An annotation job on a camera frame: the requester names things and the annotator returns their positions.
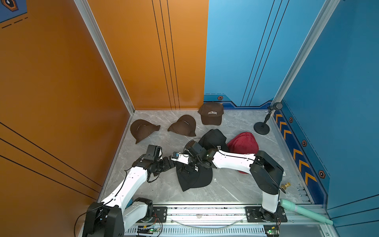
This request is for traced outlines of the black R cap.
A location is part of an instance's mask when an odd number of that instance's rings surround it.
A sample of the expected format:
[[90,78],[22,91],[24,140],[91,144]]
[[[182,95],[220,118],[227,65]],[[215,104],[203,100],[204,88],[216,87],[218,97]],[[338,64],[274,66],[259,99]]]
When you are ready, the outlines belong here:
[[211,129],[201,137],[198,143],[206,150],[217,149],[229,152],[226,140],[226,136],[219,129]]

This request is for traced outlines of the brown Colorado cap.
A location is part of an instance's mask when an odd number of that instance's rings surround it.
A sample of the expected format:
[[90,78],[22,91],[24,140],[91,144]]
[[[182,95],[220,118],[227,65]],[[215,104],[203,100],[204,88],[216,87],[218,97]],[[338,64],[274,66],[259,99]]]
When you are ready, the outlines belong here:
[[207,102],[200,107],[198,113],[204,125],[221,125],[224,107],[220,103]]

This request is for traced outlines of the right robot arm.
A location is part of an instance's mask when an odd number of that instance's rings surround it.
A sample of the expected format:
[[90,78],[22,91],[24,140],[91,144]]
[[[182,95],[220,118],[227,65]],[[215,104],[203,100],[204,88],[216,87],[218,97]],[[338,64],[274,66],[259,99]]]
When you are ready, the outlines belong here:
[[182,153],[175,153],[174,158],[186,165],[210,168],[226,168],[241,171],[251,175],[263,192],[261,207],[253,213],[263,222],[276,222],[279,207],[279,194],[284,169],[269,154],[258,151],[255,154],[236,154],[219,149],[205,149],[199,143]]

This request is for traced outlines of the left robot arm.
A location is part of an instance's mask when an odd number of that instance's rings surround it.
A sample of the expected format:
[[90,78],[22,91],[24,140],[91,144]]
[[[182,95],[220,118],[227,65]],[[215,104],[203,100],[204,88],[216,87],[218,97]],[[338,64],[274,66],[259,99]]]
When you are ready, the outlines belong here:
[[151,175],[158,178],[176,166],[171,157],[162,156],[160,146],[149,145],[126,171],[125,179],[101,202],[92,203],[85,216],[84,224],[75,237],[123,237],[125,231],[140,220],[149,221],[154,214],[153,201],[133,196],[140,186],[150,182]]

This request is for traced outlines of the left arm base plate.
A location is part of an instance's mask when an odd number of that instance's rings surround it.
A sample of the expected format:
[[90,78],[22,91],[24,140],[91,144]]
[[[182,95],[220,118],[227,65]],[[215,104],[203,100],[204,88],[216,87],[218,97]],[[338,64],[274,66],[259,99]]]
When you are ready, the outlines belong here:
[[165,223],[167,220],[167,211],[166,206],[154,206],[151,211],[148,211],[147,215],[138,221],[138,223],[153,223],[157,221],[157,218],[161,223]]

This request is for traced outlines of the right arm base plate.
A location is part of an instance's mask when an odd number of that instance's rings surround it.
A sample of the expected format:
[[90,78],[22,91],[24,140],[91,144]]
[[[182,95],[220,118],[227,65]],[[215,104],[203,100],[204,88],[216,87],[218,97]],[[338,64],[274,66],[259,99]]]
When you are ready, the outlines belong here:
[[288,222],[287,215],[284,208],[279,206],[275,213],[264,210],[261,206],[247,206],[245,207],[245,214],[248,223],[280,223]]

